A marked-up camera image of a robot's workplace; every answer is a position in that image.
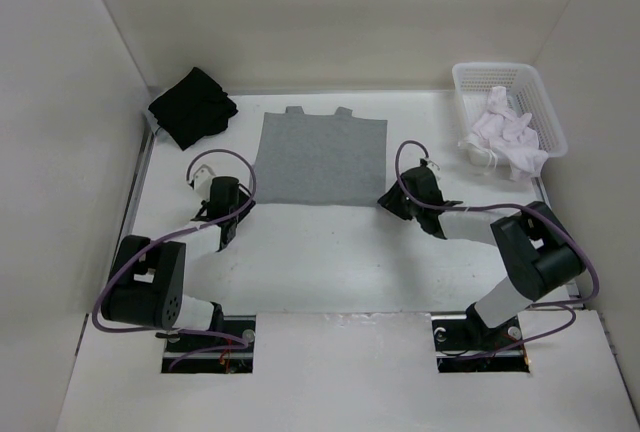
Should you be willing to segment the grey tank top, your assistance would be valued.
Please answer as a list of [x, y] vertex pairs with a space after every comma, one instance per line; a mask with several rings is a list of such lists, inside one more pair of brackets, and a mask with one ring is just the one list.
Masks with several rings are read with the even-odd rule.
[[385, 192], [387, 122], [339, 107], [265, 113], [255, 160], [260, 204], [373, 207]]

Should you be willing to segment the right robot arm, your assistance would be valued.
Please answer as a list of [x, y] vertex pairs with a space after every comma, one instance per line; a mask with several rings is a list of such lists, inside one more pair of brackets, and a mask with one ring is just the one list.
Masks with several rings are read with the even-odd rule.
[[425, 162], [399, 175], [378, 204], [402, 220], [417, 221], [433, 237], [498, 250], [506, 277], [466, 310], [463, 332], [475, 347], [489, 346], [501, 326], [586, 269], [575, 242], [545, 203], [465, 207], [446, 201]]

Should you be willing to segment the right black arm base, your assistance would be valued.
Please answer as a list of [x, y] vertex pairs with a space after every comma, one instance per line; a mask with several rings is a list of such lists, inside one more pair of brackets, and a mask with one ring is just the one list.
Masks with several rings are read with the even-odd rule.
[[438, 313], [431, 326], [439, 373], [528, 373], [523, 345], [506, 347], [523, 339], [516, 316], [496, 328], [487, 328], [479, 318], [464, 312]]

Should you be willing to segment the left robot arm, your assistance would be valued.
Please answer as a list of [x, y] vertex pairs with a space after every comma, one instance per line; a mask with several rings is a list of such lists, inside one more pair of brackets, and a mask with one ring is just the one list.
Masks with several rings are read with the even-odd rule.
[[220, 231], [226, 245], [237, 225], [255, 206], [255, 190], [236, 178], [215, 178], [200, 215], [185, 228], [152, 240], [125, 236], [117, 249], [107, 283], [92, 311], [94, 326], [112, 333], [100, 320], [129, 325], [125, 333], [170, 330], [183, 302], [187, 245], [184, 238], [209, 228]]

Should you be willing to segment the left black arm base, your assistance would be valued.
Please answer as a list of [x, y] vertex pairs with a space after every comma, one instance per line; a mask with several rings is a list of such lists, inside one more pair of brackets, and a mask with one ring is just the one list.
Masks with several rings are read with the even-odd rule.
[[217, 312], [214, 330], [224, 337], [202, 334], [157, 333], [165, 341], [163, 374], [251, 374], [254, 366], [255, 315]]

